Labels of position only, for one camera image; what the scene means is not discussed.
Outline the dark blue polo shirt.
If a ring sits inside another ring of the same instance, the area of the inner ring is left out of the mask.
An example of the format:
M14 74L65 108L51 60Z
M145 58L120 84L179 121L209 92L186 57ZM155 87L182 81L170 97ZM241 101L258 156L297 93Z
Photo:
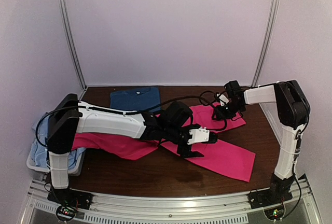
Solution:
M134 88L110 94L110 108L112 109L145 110L160 103L160 93L157 87Z

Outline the red garment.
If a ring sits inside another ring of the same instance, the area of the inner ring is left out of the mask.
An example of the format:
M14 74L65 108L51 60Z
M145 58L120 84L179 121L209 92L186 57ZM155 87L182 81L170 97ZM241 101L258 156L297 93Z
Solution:
M211 127L213 121L208 120L206 116L200 116L196 107L189 108L192 111L192 116L187 119L184 126L198 124L216 135L220 132L219 129ZM140 159L157 150L158 146L177 154L177 146L171 142L162 143L163 140L144 141L115 134L76 133L72 150L78 148L102 149L128 160ZM245 182L251 178L255 160L255 154L251 151L219 139L215 144L193 144L191 150L204 155L202 158L187 159L198 166Z

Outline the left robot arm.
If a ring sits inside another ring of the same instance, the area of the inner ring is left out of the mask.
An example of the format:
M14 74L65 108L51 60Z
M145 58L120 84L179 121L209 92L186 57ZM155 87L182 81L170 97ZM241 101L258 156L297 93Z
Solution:
M51 187L54 196L63 205L75 200L69 190L68 155L76 133L115 134L144 141L166 140L177 145L183 158L202 157L192 151L193 144L209 140L210 132L196 124L184 123L192 116L191 109L181 102L173 102L156 116L148 110L125 111L91 105L68 94L50 113L48 120L48 150Z

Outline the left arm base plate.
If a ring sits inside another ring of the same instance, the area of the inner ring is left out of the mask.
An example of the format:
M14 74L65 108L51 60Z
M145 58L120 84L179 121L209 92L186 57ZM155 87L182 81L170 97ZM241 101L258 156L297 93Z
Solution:
M72 189L51 189L47 200L72 208L89 210L93 195L91 193Z

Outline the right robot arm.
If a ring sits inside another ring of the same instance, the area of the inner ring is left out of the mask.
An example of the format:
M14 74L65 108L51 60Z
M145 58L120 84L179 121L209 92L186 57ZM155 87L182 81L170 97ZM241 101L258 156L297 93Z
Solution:
M212 113L214 120L227 121L246 110L247 105L275 103L282 125L280 153L266 200L277 204L285 197L296 179L295 166L300 154L302 134L308 126L310 105L296 80L281 81L247 90L236 80L224 86L225 93L215 96L219 105Z

